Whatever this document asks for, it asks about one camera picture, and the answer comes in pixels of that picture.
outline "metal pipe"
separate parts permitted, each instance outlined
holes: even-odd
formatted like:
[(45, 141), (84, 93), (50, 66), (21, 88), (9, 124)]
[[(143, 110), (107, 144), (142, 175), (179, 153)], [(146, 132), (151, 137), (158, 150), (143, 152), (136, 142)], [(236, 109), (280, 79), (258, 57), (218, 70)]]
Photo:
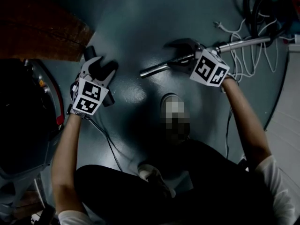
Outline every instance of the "metal pipe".
[(242, 48), (242, 47), (247, 47), (247, 46), (256, 45), (256, 44), (260, 44), (260, 43), (266, 43), (266, 42), (269, 42), (270, 40), (271, 40), (270, 37), (259, 37), (259, 38), (254, 38), (254, 39), (250, 39), (250, 40), (245, 40), (245, 41), (237, 41), (237, 42), (232, 42), (232, 43), (228, 43), (228, 44), (216, 47), (216, 50), (219, 53), (225, 53), (225, 52), (229, 52), (231, 50)]
[[(225, 44), (225, 45), (222, 45), (219, 47), (215, 47), (214, 49), (216, 49), (219, 53), (225, 53), (225, 52), (229, 52), (231, 50), (246, 47), (246, 46), (256, 45), (256, 44), (260, 44), (260, 43), (266, 43), (266, 42), (269, 42), (270, 40), (271, 40), (270, 37), (259, 37), (259, 38), (254, 38), (254, 39), (250, 39), (250, 40), (245, 40), (245, 41), (237, 41), (237, 42), (228, 43), (228, 44)], [(152, 66), (152, 67), (142, 70), (140, 72), (140, 76), (141, 76), (141, 78), (152, 76), (156, 73), (160, 73), (162, 71), (168, 70), (170, 68), (168, 63), (183, 62), (192, 57), (194, 57), (194, 54), (189, 54), (184, 57), (172, 59), (167, 62), (157, 64), (155, 66)]]
[(172, 62), (184, 62), (186, 60), (189, 60), (193, 56), (194, 56), (194, 54), (189, 54), (189, 55), (186, 55), (184, 57), (172, 59), (172, 60), (169, 60), (167, 62), (163, 62), (163, 63), (157, 64), (155, 66), (146, 68), (146, 69), (140, 71), (140, 76), (141, 76), (141, 78), (146, 78), (146, 77), (152, 76), (152, 75), (154, 75), (156, 73), (160, 73), (162, 71), (168, 70), (170, 68), (169, 65), (168, 65), (168, 63), (172, 63)]

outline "wooden surface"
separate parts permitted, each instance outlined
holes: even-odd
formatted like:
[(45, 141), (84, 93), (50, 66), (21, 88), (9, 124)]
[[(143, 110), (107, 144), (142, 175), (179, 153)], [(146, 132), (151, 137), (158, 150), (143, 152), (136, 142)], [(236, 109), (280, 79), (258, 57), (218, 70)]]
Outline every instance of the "wooden surface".
[(0, 0), (0, 59), (79, 61), (93, 31), (50, 0)]
[(26, 191), (18, 205), (14, 209), (16, 219), (26, 218), (34, 213), (43, 210), (43, 204), (38, 196), (37, 191)]

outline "shoe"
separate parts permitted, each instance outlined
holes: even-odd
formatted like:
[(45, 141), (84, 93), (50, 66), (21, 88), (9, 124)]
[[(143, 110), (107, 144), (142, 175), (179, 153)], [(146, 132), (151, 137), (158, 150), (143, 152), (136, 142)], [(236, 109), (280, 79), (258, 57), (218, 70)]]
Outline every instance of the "shoe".
[(168, 93), (163, 96), (160, 103), (160, 120), (169, 144), (178, 145), (188, 139), (189, 112), (176, 94)]
[(137, 172), (141, 179), (145, 180), (148, 183), (151, 183), (156, 187), (159, 187), (166, 198), (174, 198), (176, 196), (175, 190), (169, 188), (165, 184), (160, 171), (156, 167), (150, 164), (142, 164), (138, 166)]

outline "wrist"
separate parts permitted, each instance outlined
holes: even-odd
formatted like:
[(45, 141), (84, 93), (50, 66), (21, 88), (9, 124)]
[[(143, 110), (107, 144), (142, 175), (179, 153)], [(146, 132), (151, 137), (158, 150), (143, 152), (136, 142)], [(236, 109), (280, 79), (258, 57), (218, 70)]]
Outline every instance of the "wrist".
[(72, 108), (72, 104), (69, 105), (69, 108), (67, 109), (67, 115), (71, 116), (71, 115), (74, 115), (74, 116), (77, 116), (81, 119), (85, 119), (86, 118), (86, 114), (85, 113), (82, 113), (82, 112), (79, 112), (77, 110), (74, 110)]
[(232, 83), (237, 83), (231, 76), (226, 76), (226, 78), (222, 82), (222, 87), (225, 88), (227, 86), (230, 86)]
[(74, 118), (74, 119), (80, 119), (80, 120), (82, 119), (82, 117), (80, 115), (75, 114), (75, 113), (70, 113), (69, 117)]

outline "black pants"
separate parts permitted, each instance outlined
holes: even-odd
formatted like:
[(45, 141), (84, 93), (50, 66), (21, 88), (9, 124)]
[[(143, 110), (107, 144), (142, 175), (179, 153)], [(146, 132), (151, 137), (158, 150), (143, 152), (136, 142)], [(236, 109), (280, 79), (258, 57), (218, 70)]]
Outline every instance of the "black pants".
[(273, 223), (270, 192), (254, 173), (194, 140), (170, 156), (174, 165), (189, 171), (194, 186), (173, 199), (137, 176), (98, 165), (79, 168), (75, 188), (82, 202), (109, 224)]

